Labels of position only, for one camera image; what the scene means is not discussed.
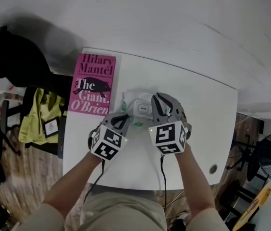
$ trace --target wooden floor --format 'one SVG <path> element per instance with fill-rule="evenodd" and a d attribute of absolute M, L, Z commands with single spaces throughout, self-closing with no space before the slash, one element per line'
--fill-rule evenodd
<path fill-rule="evenodd" d="M 244 120 L 246 116 L 237 114 L 236 124 Z M 247 118 L 236 125 L 238 141 L 246 141 L 245 135 L 249 134 L 251 142 L 256 142 L 259 135 L 259 121 Z M 21 151 L 21 156 L 16 156 L 10 149 L 3 152 L 2 164 L 6 173 L 6 182 L 0 185 L 0 205 L 4 205 L 11 215 L 18 221 L 23 222 L 34 210 L 38 208 L 44 198 L 45 192 L 62 176 L 62 160 L 57 156 L 45 153 L 36 148 L 25 149 L 24 145 L 18 142 L 18 129 L 14 129 L 9 138 L 16 149 Z M 230 152 L 227 165 L 239 158 L 239 151 L 233 148 Z M 212 190 L 218 199 L 226 186 L 235 179 L 241 183 L 246 180 L 246 167 L 241 172 L 236 169 L 224 170 L 221 182 L 213 185 Z M 173 200 L 181 190 L 167 191 L 167 202 Z M 164 204 L 164 191 L 157 191 L 160 203 Z M 80 210 L 83 204 L 85 191 L 77 204 L 70 212 L 65 223 L 67 231 L 77 230 L 79 227 Z M 182 211 L 188 209 L 184 193 L 177 201 L 167 207 L 166 217 L 168 223 Z"/>

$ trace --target pink book cover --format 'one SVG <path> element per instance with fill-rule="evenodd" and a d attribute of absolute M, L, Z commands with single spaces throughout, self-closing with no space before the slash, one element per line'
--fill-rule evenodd
<path fill-rule="evenodd" d="M 115 70 L 114 56 L 79 54 L 68 110 L 106 116 Z"/>

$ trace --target white object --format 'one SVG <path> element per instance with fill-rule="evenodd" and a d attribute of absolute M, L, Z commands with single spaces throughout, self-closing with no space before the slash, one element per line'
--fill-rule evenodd
<path fill-rule="evenodd" d="M 148 120 L 153 119 L 152 96 L 151 93 L 137 90 L 123 92 L 121 111 L 126 112 L 131 117 L 133 125 L 141 127 L 144 124 L 150 124 Z M 160 105 L 163 112 L 167 114 L 170 110 L 169 107 L 164 102 L 160 102 Z"/>
<path fill-rule="evenodd" d="M 110 112 L 121 106 L 121 93 L 127 90 L 164 92 L 182 105 L 192 135 L 188 140 L 197 163 L 210 185 L 219 183 L 230 150 L 237 108 L 237 90 L 220 82 L 165 63 L 147 58 L 84 48 L 85 53 L 116 56 L 116 67 L 111 93 Z M 88 152 L 87 137 L 102 121 L 102 116 L 68 112 L 65 138 L 63 173 L 66 174 Z M 99 185 L 142 190 L 162 190 L 160 153 L 152 145 L 148 128 L 129 126 L 128 145 L 98 181 Z M 212 165 L 218 166 L 214 174 Z M 183 183 L 174 155 L 163 161 L 167 189 L 182 189 Z M 97 167 L 88 182 L 93 183 L 101 174 Z"/>
<path fill-rule="evenodd" d="M 182 121 L 150 127 L 151 142 L 161 154 L 176 154 L 185 151 L 187 129 Z"/>
<path fill-rule="evenodd" d="M 16 231 L 16 229 L 19 227 L 19 225 L 20 225 L 20 222 L 16 222 L 16 224 L 13 226 L 11 231 Z"/>
<path fill-rule="evenodd" d="M 101 159 L 111 161 L 117 157 L 118 152 L 125 147 L 127 142 L 128 139 L 124 136 L 105 125 L 100 125 L 92 141 L 91 153 Z"/>

